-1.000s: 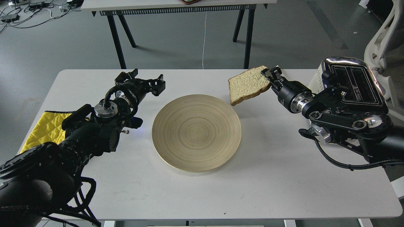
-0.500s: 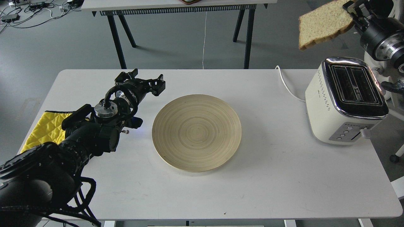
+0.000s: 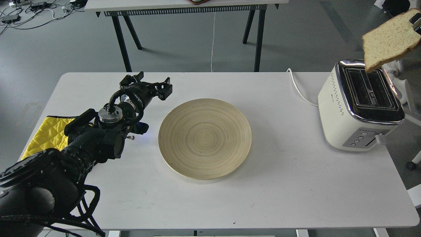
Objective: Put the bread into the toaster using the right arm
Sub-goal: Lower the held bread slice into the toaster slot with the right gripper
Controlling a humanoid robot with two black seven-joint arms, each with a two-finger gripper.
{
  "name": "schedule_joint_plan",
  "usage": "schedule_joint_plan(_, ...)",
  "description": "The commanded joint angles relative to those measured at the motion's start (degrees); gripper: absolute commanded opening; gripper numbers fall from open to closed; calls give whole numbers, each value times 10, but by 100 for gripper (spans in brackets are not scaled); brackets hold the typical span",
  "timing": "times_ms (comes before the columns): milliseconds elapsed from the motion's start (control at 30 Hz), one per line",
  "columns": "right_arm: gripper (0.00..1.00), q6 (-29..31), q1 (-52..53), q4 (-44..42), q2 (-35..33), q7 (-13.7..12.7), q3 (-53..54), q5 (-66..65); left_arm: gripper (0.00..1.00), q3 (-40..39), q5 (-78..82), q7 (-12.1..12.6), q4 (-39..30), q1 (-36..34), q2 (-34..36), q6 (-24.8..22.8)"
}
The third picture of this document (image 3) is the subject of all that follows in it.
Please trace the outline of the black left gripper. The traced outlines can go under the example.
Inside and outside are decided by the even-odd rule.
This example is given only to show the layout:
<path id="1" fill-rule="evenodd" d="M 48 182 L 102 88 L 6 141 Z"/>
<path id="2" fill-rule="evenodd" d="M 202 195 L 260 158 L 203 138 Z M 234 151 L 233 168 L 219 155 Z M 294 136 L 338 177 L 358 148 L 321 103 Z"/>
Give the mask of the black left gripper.
<path id="1" fill-rule="evenodd" d="M 144 73 L 141 71 L 137 75 L 126 75 L 120 81 L 120 89 L 128 89 L 134 93 L 141 107 L 136 107 L 134 100 L 130 99 L 127 94 L 120 96 L 121 102 L 131 104 L 134 109 L 145 109 L 154 96 L 157 96 L 160 100 L 166 100 L 172 94 L 173 85 L 170 84 L 170 77 L 167 77 L 161 83 L 141 83 L 143 77 Z"/>

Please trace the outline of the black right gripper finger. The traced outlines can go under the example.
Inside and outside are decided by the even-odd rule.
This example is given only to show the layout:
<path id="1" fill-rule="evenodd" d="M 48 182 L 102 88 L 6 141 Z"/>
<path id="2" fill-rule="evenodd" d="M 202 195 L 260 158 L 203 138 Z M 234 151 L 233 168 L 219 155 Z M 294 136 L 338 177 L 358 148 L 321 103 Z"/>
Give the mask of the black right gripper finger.
<path id="1" fill-rule="evenodd" d="M 412 18 L 409 19 L 409 22 L 411 23 L 413 31 L 421 34 L 421 14 L 416 13 Z"/>

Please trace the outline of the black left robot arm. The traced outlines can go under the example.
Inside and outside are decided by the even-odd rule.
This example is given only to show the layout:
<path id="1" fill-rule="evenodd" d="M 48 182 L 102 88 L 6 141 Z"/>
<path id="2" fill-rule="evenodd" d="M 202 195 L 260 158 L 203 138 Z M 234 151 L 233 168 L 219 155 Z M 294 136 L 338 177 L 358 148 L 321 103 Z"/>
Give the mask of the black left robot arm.
<path id="1" fill-rule="evenodd" d="M 88 109 L 64 128 L 68 145 L 47 148 L 15 163 L 1 173 L 1 236 L 36 237 L 47 227 L 78 234 L 54 224 L 81 227 L 104 237 L 93 218 L 100 189 L 85 184 L 93 167 L 121 157 L 125 140 L 144 134 L 143 111 L 155 96 L 172 93 L 170 78 L 143 82 L 143 72 L 126 75 L 120 89 L 96 112 Z"/>

